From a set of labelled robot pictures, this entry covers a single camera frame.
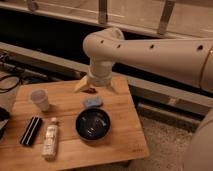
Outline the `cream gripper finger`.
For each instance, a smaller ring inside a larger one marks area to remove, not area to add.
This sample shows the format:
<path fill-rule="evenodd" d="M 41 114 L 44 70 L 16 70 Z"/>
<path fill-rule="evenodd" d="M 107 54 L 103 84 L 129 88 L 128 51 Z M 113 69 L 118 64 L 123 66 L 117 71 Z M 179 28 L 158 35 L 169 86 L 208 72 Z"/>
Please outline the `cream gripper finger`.
<path fill-rule="evenodd" d="M 89 89 L 89 83 L 88 83 L 88 77 L 84 76 L 75 86 L 74 88 L 74 92 L 81 92 L 81 91 L 85 91 L 87 89 Z"/>
<path fill-rule="evenodd" d="M 111 80 L 110 83 L 107 85 L 107 89 L 115 94 L 118 94 L 118 90 L 116 88 L 116 84 L 114 80 Z"/>

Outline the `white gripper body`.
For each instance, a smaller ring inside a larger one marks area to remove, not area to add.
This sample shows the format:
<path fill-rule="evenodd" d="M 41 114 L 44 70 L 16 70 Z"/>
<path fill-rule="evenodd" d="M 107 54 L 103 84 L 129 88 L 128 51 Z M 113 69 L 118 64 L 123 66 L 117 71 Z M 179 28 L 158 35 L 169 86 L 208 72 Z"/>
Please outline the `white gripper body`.
<path fill-rule="evenodd" d="M 87 73 L 88 82 L 94 86 L 107 86 L 111 82 L 113 63 L 91 60 Z"/>

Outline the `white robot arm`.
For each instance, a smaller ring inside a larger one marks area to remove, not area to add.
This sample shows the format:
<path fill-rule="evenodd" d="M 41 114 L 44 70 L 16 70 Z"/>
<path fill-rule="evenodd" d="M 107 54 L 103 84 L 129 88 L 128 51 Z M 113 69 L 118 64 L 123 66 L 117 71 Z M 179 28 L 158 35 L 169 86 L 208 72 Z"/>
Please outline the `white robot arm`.
<path fill-rule="evenodd" d="M 213 94 L 213 38 L 127 40 L 111 27 L 87 35 L 83 50 L 90 64 L 77 92 L 110 87 L 119 62 Z M 213 171 L 213 107 L 193 135 L 180 171 Z"/>

